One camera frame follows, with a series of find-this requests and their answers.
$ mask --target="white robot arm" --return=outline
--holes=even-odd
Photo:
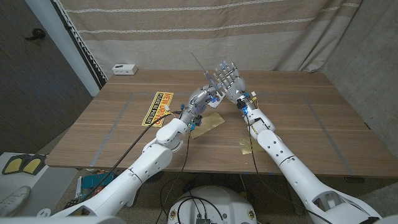
[[[297,156],[274,133],[275,126],[257,109],[245,92],[246,85],[232,63],[220,64],[223,73],[216,70],[215,77],[222,84],[226,97],[242,111],[251,136],[271,156],[297,192],[314,223],[361,223],[369,217],[381,216],[360,199],[339,192],[315,177]]]
[[[195,90],[180,119],[174,118],[160,128],[156,138],[144,147],[141,156],[129,168],[99,194],[52,217],[66,217],[75,213],[101,217],[117,214],[128,201],[132,202],[137,190],[148,178],[170,164],[173,153],[182,147],[180,135],[186,135],[193,124],[200,125],[200,114],[206,109],[207,103],[214,100],[216,90],[211,85]]]

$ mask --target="caution sign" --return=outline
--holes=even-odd
[[[157,92],[155,98],[152,102],[152,105],[149,108],[147,115],[145,116],[144,120],[142,121],[143,126],[149,126],[154,122],[156,119],[160,118],[161,116],[169,113],[166,111],[165,106],[170,106],[170,103],[173,98],[173,93],[167,92]],[[164,119],[156,122],[153,127],[162,127]]]

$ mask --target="fabric backdrop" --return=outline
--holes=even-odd
[[[105,73],[199,70],[226,60],[240,70],[320,68],[361,0],[61,0]]]

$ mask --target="cable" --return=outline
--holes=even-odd
[[[182,166],[182,168],[181,168],[181,171],[178,173],[177,178],[175,178],[173,185],[172,185],[171,188],[169,189],[169,192],[168,192],[167,195],[166,195],[166,199],[164,200],[164,204],[162,204],[162,191],[163,191],[163,188],[166,186],[166,184],[168,184],[169,182],[171,182],[171,181],[173,181],[173,180],[168,181],[168,182],[162,187],[162,190],[160,190],[160,205],[162,206],[162,210],[163,210],[164,214],[166,215],[166,217],[168,217],[168,213],[166,213],[166,211],[165,211],[165,209],[164,209],[164,205],[165,205],[166,202],[167,202],[167,199],[168,199],[168,197],[169,197],[170,192],[171,192],[172,189],[173,189],[173,186],[175,185],[175,183],[177,182],[177,180],[181,180],[182,182],[184,182],[185,185],[187,185],[187,183],[185,183],[185,181],[183,181],[182,179],[180,179],[180,176],[181,176],[182,171],[184,170],[185,164],[187,163],[187,159],[188,159],[188,150],[189,150],[189,140],[190,140],[190,138],[191,138],[191,132],[190,132],[189,135],[188,135],[187,153],[186,153],[186,155],[185,155],[184,164],[183,164],[183,166]],[[202,203],[203,207],[205,208],[205,217],[207,217],[207,211],[206,211],[205,204],[204,204],[202,201],[200,201],[200,202]],[[196,201],[193,200],[193,203],[195,203],[195,206],[196,206],[196,208],[197,208],[197,210],[198,210],[198,213],[201,215]]]
[[[104,180],[111,175],[111,173],[117,168],[117,166],[120,164],[120,162],[125,158],[125,156],[130,152],[130,150],[137,144],[137,142],[143,137],[143,135],[148,131],[148,129],[150,127],[152,127],[156,122],[160,121],[161,119],[167,117],[169,114],[165,114],[163,116],[161,116],[160,118],[156,119],[154,122],[152,122],[139,136],[138,138],[131,144],[131,146],[129,147],[129,149],[123,154],[123,156],[117,161],[117,163],[115,163],[115,165],[112,167],[112,169],[105,175],[104,178],[102,178],[102,180],[100,180],[98,182],[98,184],[96,184],[91,190],[90,192],[88,192],[88,194],[86,194],[83,199],[81,200],[81,202],[84,202],[94,191],[97,187],[99,187],[102,182],[104,182]]]
[[[239,176],[240,176],[240,178],[241,178],[241,180],[242,180],[242,185],[243,185],[243,190],[244,190],[244,198],[248,199],[248,193],[246,192],[246,187],[244,186],[244,182],[243,182],[243,179],[242,179],[242,175],[239,174]]]
[[[290,203],[293,204],[293,205],[296,205],[296,206],[298,206],[298,207],[300,207],[300,208],[302,208],[302,209],[305,209],[308,213],[311,213],[312,215],[315,215],[316,217],[321,218],[323,221],[325,221],[325,222],[327,222],[327,223],[329,223],[329,224],[332,224],[332,223],[329,222],[326,218],[323,218],[322,216],[316,214],[315,212],[312,212],[312,211],[308,210],[307,208],[305,208],[305,207],[303,207],[303,206],[301,206],[301,205],[297,205],[296,203],[292,202],[291,200],[289,200],[289,199],[287,199],[287,198],[281,196],[280,194],[278,194],[278,192],[276,192],[275,190],[272,190],[272,189],[261,179],[261,176],[260,176],[260,174],[259,174],[259,171],[257,170],[256,160],[254,159],[253,144],[252,144],[252,142],[251,142],[251,134],[250,134],[250,124],[249,124],[249,122],[248,122],[248,131],[249,131],[251,155],[252,155],[252,157],[253,157],[254,167],[256,168],[256,173],[257,173],[257,176],[258,176],[259,179],[260,179],[260,182],[261,182],[264,186],[266,186],[266,187],[268,188],[268,190],[270,190],[272,193],[276,194],[278,197],[280,197],[280,198],[282,198],[282,199],[284,199],[284,200],[290,202]]]
[[[181,208],[181,205],[183,204],[183,203],[185,203],[186,201],[188,201],[188,200],[193,200],[193,199],[199,199],[199,200],[204,200],[205,202],[207,202],[207,203],[209,203],[211,206],[213,206],[213,208],[215,208],[215,210],[218,212],[218,215],[220,216],[220,218],[221,218],[221,221],[223,221],[223,223],[225,223],[224,222],[224,219],[223,219],[223,216],[221,215],[221,212],[218,210],[218,208],[217,207],[215,207],[211,202],[209,202],[208,200],[206,200],[206,199],[204,199],[204,198],[200,198],[200,197],[194,197],[194,196],[185,196],[185,197],[182,197],[182,198],[180,198],[180,199],[183,199],[183,198],[187,198],[187,199],[185,199],[183,202],[181,202],[181,204],[178,206],[178,210],[177,210],[177,219],[178,219],[178,223],[182,223],[181,222],[181,220],[180,220],[180,208]]]
[[[161,215],[162,215],[162,211],[160,211],[159,216],[157,217],[155,224],[157,224],[157,222],[159,222],[159,219],[160,219]]]

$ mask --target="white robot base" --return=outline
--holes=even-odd
[[[199,199],[191,198],[191,195],[209,201],[218,211],[210,203],[202,200],[202,204]],[[231,189],[214,185],[197,187],[191,190],[191,194],[189,192],[183,194],[171,207],[168,224],[178,223],[178,215],[180,223],[257,223],[253,206],[244,197]]]

